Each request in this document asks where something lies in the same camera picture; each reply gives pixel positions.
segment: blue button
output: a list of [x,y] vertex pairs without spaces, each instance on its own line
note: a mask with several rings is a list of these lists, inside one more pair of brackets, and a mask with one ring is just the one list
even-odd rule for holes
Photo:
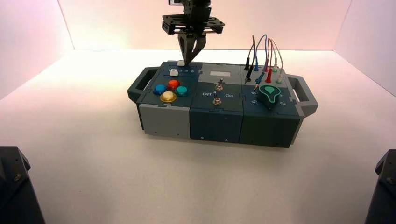
[[161,94],[163,94],[166,91],[166,86],[165,85],[157,85],[154,90],[153,93],[160,96]]
[[185,86],[179,86],[179,87],[176,89],[176,94],[177,94],[179,97],[185,97],[185,96],[187,96],[187,87],[185,87]]

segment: push button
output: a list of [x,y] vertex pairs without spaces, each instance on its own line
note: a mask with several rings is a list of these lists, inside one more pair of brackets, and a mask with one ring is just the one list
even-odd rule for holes
[[257,100],[264,104],[269,110],[272,110],[278,103],[279,95],[281,95],[281,90],[278,87],[262,85],[259,88]]
[[177,80],[170,80],[168,82],[168,90],[175,90],[178,86],[180,86],[180,82]]
[[179,86],[176,89],[176,95],[179,96],[179,97],[185,97],[185,96],[187,96],[187,91],[188,91],[187,87]]
[[165,85],[156,85],[156,87],[153,90],[153,93],[160,96],[161,94],[163,94],[166,91],[166,86]]
[[160,99],[164,103],[171,103],[176,100],[176,94],[171,91],[166,91],[161,95]]

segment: white button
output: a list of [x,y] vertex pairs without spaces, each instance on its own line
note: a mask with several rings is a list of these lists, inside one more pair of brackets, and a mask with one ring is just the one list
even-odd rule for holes
[[177,61],[177,65],[178,65],[178,66],[185,66],[183,60],[178,60],[178,61]]
[[169,75],[170,76],[178,76],[179,72],[176,69],[171,69],[169,72]]

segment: handle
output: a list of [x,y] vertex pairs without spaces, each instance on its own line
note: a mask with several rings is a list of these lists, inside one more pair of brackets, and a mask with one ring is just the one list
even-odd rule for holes
[[132,83],[131,87],[128,89],[129,98],[135,103],[139,99],[139,97],[144,93],[144,89],[150,80],[154,77],[156,72],[160,67],[150,67],[145,68],[137,79]]
[[308,117],[311,114],[315,113],[319,104],[316,101],[315,97],[313,96],[304,78],[302,78],[301,76],[294,76],[294,75],[286,75],[286,76],[290,82],[291,87],[296,92],[296,95],[299,99],[297,105],[299,105],[303,110],[304,116]]

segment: gray handle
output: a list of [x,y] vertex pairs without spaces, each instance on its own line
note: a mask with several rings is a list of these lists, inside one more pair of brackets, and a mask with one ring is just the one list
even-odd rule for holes
[[303,110],[304,116],[308,117],[311,114],[315,113],[319,104],[313,96],[304,78],[294,75],[286,76],[290,82],[291,87],[294,89],[298,99],[300,100],[297,105]]

